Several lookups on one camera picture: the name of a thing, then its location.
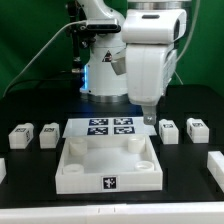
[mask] printed label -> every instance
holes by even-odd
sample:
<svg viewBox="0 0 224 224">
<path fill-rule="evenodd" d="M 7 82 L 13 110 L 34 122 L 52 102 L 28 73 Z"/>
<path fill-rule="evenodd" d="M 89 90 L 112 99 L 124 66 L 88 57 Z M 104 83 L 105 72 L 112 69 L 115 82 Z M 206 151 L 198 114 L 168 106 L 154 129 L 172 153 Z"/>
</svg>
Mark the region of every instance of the printed label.
<svg viewBox="0 0 224 224">
<path fill-rule="evenodd" d="M 163 138 L 163 129 L 160 127 L 160 137 Z"/>
<path fill-rule="evenodd" d="M 54 132 L 54 128 L 45 128 L 44 132 Z"/>
<path fill-rule="evenodd" d="M 102 62 L 111 62 L 112 61 L 112 55 L 110 53 L 110 51 L 107 51 L 105 57 L 103 58 Z"/>
<path fill-rule="evenodd" d="M 27 133 L 26 133 L 26 141 L 28 142 L 29 140 L 30 140 L 30 132 L 27 131 Z"/>
<path fill-rule="evenodd" d="M 192 137 L 192 127 L 190 126 L 190 136 Z"/>
<path fill-rule="evenodd" d="M 114 134 L 120 135 L 120 134 L 135 134 L 134 127 L 115 127 L 114 128 Z"/>
<path fill-rule="evenodd" d="M 117 177 L 102 177 L 103 191 L 115 191 L 118 187 Z"/>
<path fill-rule="evenodd" d="M 89 126 L 102 126 L 102 125 L 108 125 L 109 120 L 108 119 L 90 119 L 89 120 Z"/>
<path fill-rule="evenodd" d="M 192 123 L 192 125 L 196 128 L 198 127 L 203 127 L 203 124 L 202 123 Z"/>
<path fill-rule="evenodd" d="M 25 132 L 26 128 L 17 128 L 15 132 Z"/>
<path fill-rule="evenodd" d="M 58 131 L 56 131 L 56 134 L 55 134 L 55 142 L 58 142 L 58 139 L 59 139 L 59 134 L 58 134 Z"/>
<path fill-rule="evenodd" d="M 108 135 L 108 128 L 89 128 L 87 135 Z"/>
<path fill-rule="evenodd" d="M 173 125 L 172 124 L 164 124 L 163 127 L 164 128 L 173 128 Z"/>
<path fill-rule="evenodd" d="M 114 119 L 114 125 L 132 125 L 132 118 L 116 118 Z"/>
</svg>

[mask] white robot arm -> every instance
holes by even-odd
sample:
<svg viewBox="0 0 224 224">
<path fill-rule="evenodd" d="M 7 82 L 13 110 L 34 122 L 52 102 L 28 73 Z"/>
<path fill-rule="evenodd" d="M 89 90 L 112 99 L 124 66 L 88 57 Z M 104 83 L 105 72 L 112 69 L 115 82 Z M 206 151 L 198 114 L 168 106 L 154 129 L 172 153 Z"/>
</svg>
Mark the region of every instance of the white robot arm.
<svg viewBox="0 0 224 224">
<path fill-rule="evenodd" d="M 176 68 L 174 42 L 186 31 L 187 13 L 177 8 L 177 1 L 128 2 L 137 8 L 128 10 L 122 28 L 122 39 L 127 43 L 128 97 L 142 106 L 144 123 L 154 125 L 157 103 Z"/>
</svg>

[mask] cable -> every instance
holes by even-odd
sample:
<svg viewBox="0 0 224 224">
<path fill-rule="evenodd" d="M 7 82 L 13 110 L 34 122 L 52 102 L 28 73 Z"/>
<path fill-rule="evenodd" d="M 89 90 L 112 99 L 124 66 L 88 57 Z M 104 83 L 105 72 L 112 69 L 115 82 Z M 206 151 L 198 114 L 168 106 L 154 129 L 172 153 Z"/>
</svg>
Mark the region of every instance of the cable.
<svg viewBox="0 0 224 224">
<path fill-rule="evenodd" d="M 181 78 L 180 78 L 180 76 L 177 74 L 177 72 L 175 71 L 174 73 L 175 73 L 176 77 L 178 78 L 180 84 L 181 84 L 181 85 L 184 85 L 183 81 L 181 80 Z"/>
<path fill-rule="evenodd" d="M 19 73 L 19 75 L 17 75 L 10 83 L 9 85 L 6 87 L 3 97 L 5 97 L 6 93 L 8 92 L 8 89 L 10 88 L 11 85 L 13 85 L 13 83 L 15 83 L 25 72 L 26 70 L 34 63 L 34 61 L 36 61 L 36 59 L 45 51 L 45 49 L 57 38 L 57 36 L 67 27 L 75 25 L 75 24 L 82 24 L 85 23 L 86 20 L 83 21 L 79 21 L 79 22 L 73 22 L 73 23 L 69 23 L 65 26 L 63 26 L 48 42 L 47 44 L 33 57 L 33 59 L 25 66 L 25 68 Z"/>
<path fill-rule="evenodd" d="M 50 80 L 52 78 L 55 78 L 55 77 L 61 76 L 61 75 L 65 75 L 65 74 L 72 74 L 72 71 L 60 71 L 57 74 L 53 74 L 51 76 L 48 76 L 47 80 Z M 46 81 L 46 79 L 41 79 L 40 82 L 35 86 L 35 89 L 38 89 L 45 81 Z"/>
<path fill-rule="evenodd" d="M 12 85 L 9 86 L 9 88 L 7 89 L 7 91 L 5 92 L 5 96 L 7 96 L 7 94 L 10 92 L 10 90 L 12 88 L 14 88 L 17 85 L 26 83 L 26 82 L 55 82 L 55 81 L 72 81 L 73 79 L 27 79 L 27 80 L 22 80 L 22 81 L 18 81 L 13 83 Z"/>
<path fill-rule="evenodd" d="M 195 26 L 196 26 L 196 22 L 198 20 L 200 4 L 201 4 L 201 0 L 197 0 L 196 6 L 195 6 L 194 18 L 193 18 L 193 21 L 192 21 L 192 26 L 191 26 L 191 29 L 190 29 L 190 32 L 189 32 L 189 36 L 187 38 L 184 49 L 182 50 L 181 54 L 178 56 L 178 58 L 176 60 L 176 63 L 183 57 L 183 55 L 186 53 L 186 51 L 187 51 L 187 49 L 188 49 L 188 47 L 191 43 L 191 40 L 192 40 L 192 37 L 193 37 L 193 34 L 194 34 L 194 30 L 195 30 Z"/>
</svg>

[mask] white tray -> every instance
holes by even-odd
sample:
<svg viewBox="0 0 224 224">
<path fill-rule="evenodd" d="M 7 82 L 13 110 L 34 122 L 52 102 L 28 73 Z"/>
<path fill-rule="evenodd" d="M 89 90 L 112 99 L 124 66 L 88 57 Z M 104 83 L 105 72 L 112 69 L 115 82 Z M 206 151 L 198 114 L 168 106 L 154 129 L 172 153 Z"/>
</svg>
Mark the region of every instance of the white tray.
<svg viewBox="0 0 224 224">
<path fill-rule="evenodd" d="M 65 141 L 56 189 L 57 194 L 154 191 L 162 190 L 162 176 L 147 135 L 72 137 Z"/>
</svg>

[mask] white block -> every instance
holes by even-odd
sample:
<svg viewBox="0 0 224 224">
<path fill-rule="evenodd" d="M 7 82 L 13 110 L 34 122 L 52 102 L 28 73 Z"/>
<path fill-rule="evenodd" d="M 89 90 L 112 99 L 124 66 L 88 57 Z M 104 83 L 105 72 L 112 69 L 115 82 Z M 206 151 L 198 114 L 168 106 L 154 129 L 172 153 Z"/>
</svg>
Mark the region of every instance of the white block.
<svg viewBox="0 0 224 224">
<path fill-rule="evenodd" d="M 0 158 L 0 184 L 6 175 L 5 160 Z"/>
<path fill-rule="evenodd" d="M 75 138 L 70 141 L 69 150 L 73 156 L 83 156 L 87 153 L 87 141 L 83 138 Z"/>
<path fill-rule="evenodd" d="M 18 125 L 9 134 L 9 144 L 11 149 L 25 149 L 33 139 L 34 126 L 31 123 Z"/>
<path fill-rule="evenodd" d="M 179 130 L 171 120 L 163 119 L 159 122 L 159 135 L 165 145 L 179 142 Z"/>
<path fill-rule="evenodd" d="M 208 152 L 207 168 L 224 192 L 224 156 L 221 152 Z"/>
<path fill-rule="evenodd" d="M 208 143 L 209 129 L 201 119 L 187 120 L 187 133 L 194 143 Z"/>
<path fill-rule="evenodd" d="M 128 139 L 128 151 L 136 154 L 145 152 L 145 137 L 131 136 Z"/>
<path fill-rule="evenodd" d="M 44 125 L 39 137 L 41 149 L 56 148 L 60 137 L 59 124 L 52 123 Z"/>
</svg>

